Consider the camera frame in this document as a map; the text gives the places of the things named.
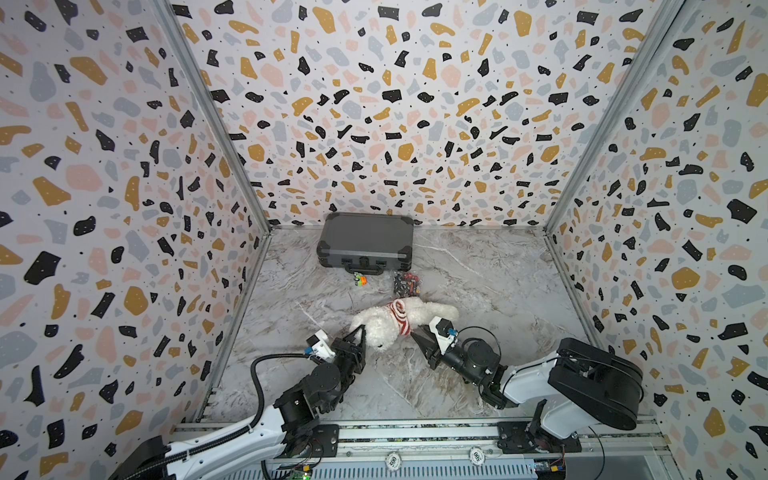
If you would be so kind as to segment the white teddy bear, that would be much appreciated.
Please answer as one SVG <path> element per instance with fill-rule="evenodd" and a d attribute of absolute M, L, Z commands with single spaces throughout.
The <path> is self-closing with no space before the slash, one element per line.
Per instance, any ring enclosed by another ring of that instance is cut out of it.
<path fill-rule="evenodd" d="M 354 315 L 350 329 L 354 331 L 364 325 L 367 347 L 385 351 L 417 327 L 428 325 L 435 317 L 455 321 L 459 319 L 459 311 L 452 305 L 425 302 L 419 297 L 400 298 Z"/>

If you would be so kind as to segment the red white striped knit sweater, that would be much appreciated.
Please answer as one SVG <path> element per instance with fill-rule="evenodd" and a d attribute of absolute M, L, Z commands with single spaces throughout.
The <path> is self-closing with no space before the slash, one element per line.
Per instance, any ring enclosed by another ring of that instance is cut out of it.
<path fill-rule="evenodd" d="M 411 333 L 411 325 L 407 316 L 404 299 L 395 299 L 388 304 L 390 314 L 395 322 L 399 336 L 408 336 Z"/>

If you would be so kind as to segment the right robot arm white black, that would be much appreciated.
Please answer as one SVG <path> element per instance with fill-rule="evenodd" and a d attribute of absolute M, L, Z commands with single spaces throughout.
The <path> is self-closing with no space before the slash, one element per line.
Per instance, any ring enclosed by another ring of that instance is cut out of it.
<path fill-rule="evenodd" d="M 632 431 L 644 399 L 643 373 L 634 363 L 575 338 L 565 338 L 540 360 L 508 367 L 499 345 L 461 339 L 451 321 L 437 318 L 411 336 L 431 369 L 444 365 L 478 389 L 480 399 L 503 410 L 533 401 L 527 422 L 501 422 L 505 453 L 569 453 L 581 449 L 576 433 L 596 424 Z"/>

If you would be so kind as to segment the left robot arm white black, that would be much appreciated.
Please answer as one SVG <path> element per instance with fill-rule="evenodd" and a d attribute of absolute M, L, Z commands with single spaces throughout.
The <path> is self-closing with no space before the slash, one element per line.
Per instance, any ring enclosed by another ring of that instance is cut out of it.
<path fill-rule="evenodd" d="M 257 395 L 256 412 L 200 437 L 164 443 L 160 436 L 143 442 L 111 475 L 113 479 L 216 479 L 249 464 L 301 453 L 314 438 L 320 416 L 330 413 L 366 365 L 364 325 L 332 342 L 322 331 L 301 353 L 272 353 L 250 365 Z M 274 403 L 265 400 L 257 367 L 271 360 L 304 359 L 312 372 L 284 391 Z"/>

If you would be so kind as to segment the bag of toy bricks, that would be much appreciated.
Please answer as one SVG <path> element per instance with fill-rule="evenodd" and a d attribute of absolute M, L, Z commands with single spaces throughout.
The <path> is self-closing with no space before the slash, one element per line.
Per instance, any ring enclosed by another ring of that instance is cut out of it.
<path fill-rule="evenodd" d="M 418 297 L 420 278 L 411 272 L 397 271 L 393 277 L 393 293 L 396 298 Z"/>

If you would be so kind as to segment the small green orange toy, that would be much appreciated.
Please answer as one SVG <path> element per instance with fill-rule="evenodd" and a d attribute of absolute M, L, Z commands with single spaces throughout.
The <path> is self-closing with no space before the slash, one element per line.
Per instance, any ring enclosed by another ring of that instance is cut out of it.
<path fill-rule="evenodd" d="M 354 272 L 353 277 L 354 277 L 356 286 L 364 286 L 368 283 L 367 277 L 362 273 Z"/>

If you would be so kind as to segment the dark grey hard case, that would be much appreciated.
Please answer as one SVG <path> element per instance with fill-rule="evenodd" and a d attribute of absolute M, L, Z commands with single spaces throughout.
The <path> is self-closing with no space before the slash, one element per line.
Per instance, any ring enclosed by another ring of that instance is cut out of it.
<path fill-rule="evenodd" d="M 316 246 L 319 263 L 348 273 L 409 271 L 415 223 L 411 217 L 367 213 L 329 214 Z"/>

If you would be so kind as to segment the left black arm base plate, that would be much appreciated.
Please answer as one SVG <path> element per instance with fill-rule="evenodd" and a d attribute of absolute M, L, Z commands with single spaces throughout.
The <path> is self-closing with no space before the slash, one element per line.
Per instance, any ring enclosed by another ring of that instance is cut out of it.
<path fill-rule="evenodd" d="M 340 426 L 320 424 L 309 434 L 291 440 L 276 459 L 334 458 L 338 452 Z"/>

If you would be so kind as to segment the aluminium mounting rail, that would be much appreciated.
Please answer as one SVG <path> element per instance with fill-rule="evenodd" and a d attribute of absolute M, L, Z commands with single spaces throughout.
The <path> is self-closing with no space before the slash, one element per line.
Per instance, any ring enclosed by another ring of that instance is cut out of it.
<path fill-rule="evenodd" d="M 332 420 L 340 426 L 334 458 L 255 462 L 216 479 L 679 479 L 657 424 L 641 418 L 622 432 L 597 424 L 579 430 L 579 453 L 504 454 L 499 422 L 524 417 L 432 420 Z M 172 442 L 230 424 L 183 424 Z"/>

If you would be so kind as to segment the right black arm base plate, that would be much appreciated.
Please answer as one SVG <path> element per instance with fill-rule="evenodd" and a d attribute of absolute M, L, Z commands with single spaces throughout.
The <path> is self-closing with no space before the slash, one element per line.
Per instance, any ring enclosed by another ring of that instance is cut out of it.
<path fill-rule="evenodd" d="M 543 429 L 531 433 L 529 423 L 524 421 L 499 422 L 497 430 L 497 447 L 504 454 L 564 454 L 582 451 L 582 445 L 577 438 L 568 436 L 566 439 L 557 439 Z"/>

